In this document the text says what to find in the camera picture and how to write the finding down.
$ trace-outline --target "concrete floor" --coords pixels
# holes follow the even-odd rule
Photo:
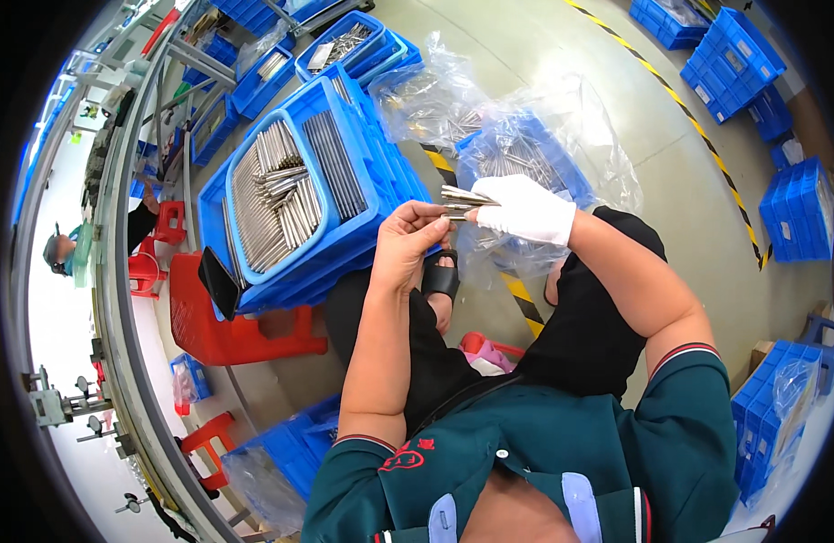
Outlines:
[[[742,114],[716,125],[679,77],[690,52],[663,49],[630,19],[628,3],[618,2],[578,3],[631,44],[688,105],[736,182],[760,249],[765,252],[769,239],[758,215],[758,203],[775,168],[754,124]],[[530,0],[512,6],[503,0],[377,0],[372,15],[416,44],[422,44],[431,31],[440,30],[448,49],[472,60],[477,84],[490,98],[528,85],[546,71],[577,71],[591,82],[638,176],[644,198],[642,217],[661,235],[671,266],[705,304],[736,390],[745,380],[748,355],[758,340],[795,338],[805,314],[818,300],[830,298],[829,263],[770,262],[759,271],[720,169],[690,121],[650,72],[612,36],[564,2]],[[300,40],[296,51],[309,41]],[[294,78],[272,103],[297,87]],[[193,168],[194,200],[249,126],[248,122],[239,125],[207,167]],[[430,191],[437,194],[441,178],[419,146],[407,142],[400,148]],[[544,320],[548,319],[552,310],[543,303],[543,278],[527,281],[526,287]],[[169,332],[165,294],[158,302],[158,315],[167,355],[174,356],[179,349]],[[455,345],[471,330],[521,347],[533,338],[503,288],[460,288],[446,340]],[[323,357],[233,367],[232,378],[226,368],[208,369],[215,397],[198,404],[195,413],[210,417],[229,409],[237,414],[244,402],[254,426],[250,428],[243,414],[246,424],[237,432],[246,439],[339,390],[344,375],[332,351]],[[623,404],[634,407],[644,387],[641,361],[629,379]]]

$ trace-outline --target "white glove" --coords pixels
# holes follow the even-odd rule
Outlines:
[[[577,211],[574,202],[563,200],[522,174],[478,179],[472,192],[501,204],[480,208],[478,226],[512,233],[530,242],[567,247]]]

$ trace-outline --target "worker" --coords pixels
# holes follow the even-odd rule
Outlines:
[[[128,213],[128,255],[133,254],[142,240],[148,236],[157,225],[157,215],[161,212],[161,203],[154,197],[153,187],[148,179],[143,179],[145,189],[142,191],[142,201],[136,209]],[[64,235],[54,223],[54,233],[48,237],[42,257],[53,274],[64,277],[73,276],[73,254],[79,239],[77,226],[69,235]]]
[[[501,205],[468,220],[570,248],[546,288],[555,312],[516,369],[479,375],[446,347],[436,326],[448,315],[424,296],[456,295],[444,207],[396,209],[380,225],[373,267],[327,299],[347,372],[302,540],[717,537],[739,494],[728,376],[704,307],[658,234],[631,214],[577,210],[526,176],[472,190]],[[444,255],[426,263],[421,293],[435,243]],[[623,409],[644,348],[649,384],[636,409]]]

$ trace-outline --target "white label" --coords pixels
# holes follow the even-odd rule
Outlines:
[[[326,65],[326,59],[333,52],[334,43],[322,43],[314,49],[311,60],[308,61],[308,70],[321,70]]]
[[[700,85],[694,87],[694,92],[700,96],[700,99],[704,101],[704,103],[710,103],[710,95],[706,94],[706,91]]]
[[[734,70],[745,70],[745,65],[742,62],[740,62],[739,57],[737,57],[737,55],[734,54],[732,50],[728,49],[727,51],[725,51],[724,58],[726,58],[728,62],[730,62],[730,65],[734,67]]]
[[[832,250],[834,237],[834,214],[833,214],[833,198],[830,196],[830,191],[827,188],[827,180],[821,173],[818,173],[818,184],[816,185],[816,193],[818,194],[818,203],[821,205],[821,215],[824,218],[824,228],[827,229],[827,241]]]
[[[751,57],[751,49],[748,48],[748,45],[746,45],[746,42],[743,40],[737,42],[737,49],[740,49],[740,52],[743,53],[744,57]]]

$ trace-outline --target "black phone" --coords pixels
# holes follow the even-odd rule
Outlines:
[[[197,274],[200,276],[203,287],[208,291],[208,295],[212,297],[212,302],[218,306],[224,318],[233,320],[236,317],[238,302],[242,297],[242,289],[211,247],[203,249]]]

